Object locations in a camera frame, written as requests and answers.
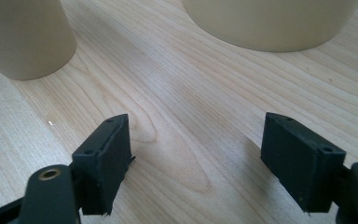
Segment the black plastic jaw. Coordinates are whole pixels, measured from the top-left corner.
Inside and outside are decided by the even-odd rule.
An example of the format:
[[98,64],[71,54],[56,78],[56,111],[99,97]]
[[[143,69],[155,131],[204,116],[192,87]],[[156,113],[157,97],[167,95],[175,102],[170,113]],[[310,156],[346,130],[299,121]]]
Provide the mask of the black plastic jaw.
[[104,121],[72,154],[77,198],[84,215],[110,215],[121,181],[134,159],[127,115]]
[[346,152],[286,116],[267,113],[261,160],[297,204],[310,213],[338,205],[337,223],[358,223],[358,162],[343,165]]
[[75,151],[73,162],[35,172],[25,196],[0,208],[0,223],[80,223],[78,215],[112,212],[112,203],[130,163],[127,115],[104,121]]

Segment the beige cylinder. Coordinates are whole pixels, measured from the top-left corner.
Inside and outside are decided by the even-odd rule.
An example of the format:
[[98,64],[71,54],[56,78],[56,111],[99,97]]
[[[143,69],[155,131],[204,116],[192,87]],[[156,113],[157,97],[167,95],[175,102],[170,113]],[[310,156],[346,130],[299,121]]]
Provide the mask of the beige cylinder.
[[60,0],[0,0],[0,73],[17,80],[43,77],[75,50]]
[[334,37],[358,0],[184,0],[206,32],[228,43],[263,51],[296,51]]

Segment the rectangular black block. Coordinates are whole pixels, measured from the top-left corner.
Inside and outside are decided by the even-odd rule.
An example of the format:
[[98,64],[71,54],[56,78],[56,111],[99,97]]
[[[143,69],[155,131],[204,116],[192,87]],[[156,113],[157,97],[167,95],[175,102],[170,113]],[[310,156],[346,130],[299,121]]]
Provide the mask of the rectangular black block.
[[81,177],[84,215],[110,215],[132,161],[128,115],[105,120],[72,154],[72,169]]
[[328,212],[345,151],[294,119],[267,113],[261,160],[306,212]]

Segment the light wood surface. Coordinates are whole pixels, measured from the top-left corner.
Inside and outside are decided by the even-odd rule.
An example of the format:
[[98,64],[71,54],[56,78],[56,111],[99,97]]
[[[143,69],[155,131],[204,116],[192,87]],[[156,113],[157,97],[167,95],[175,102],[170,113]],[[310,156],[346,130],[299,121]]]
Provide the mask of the light wood surface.
[[128,113],[131,164],[111,217],[83,223],[333,223],[303,213],[259,159],[267,111],[358,161],[358,11],[326,44],[242,49],[201,30],[181,0],[62,0],[77,41],[61,70],[0,75],[0,206],[28,177]]

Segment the beige container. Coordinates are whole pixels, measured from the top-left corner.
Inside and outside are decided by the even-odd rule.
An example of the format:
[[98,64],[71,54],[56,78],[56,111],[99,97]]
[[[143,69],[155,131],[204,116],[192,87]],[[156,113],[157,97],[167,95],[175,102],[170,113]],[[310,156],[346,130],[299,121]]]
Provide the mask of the beige container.
[[334,37],[358,0],[184,0],[206,32],[228,43],[263,51],[296,51]]
[[17,80],[43,77],[75,50],[60,0],[0,0],[0,73]]

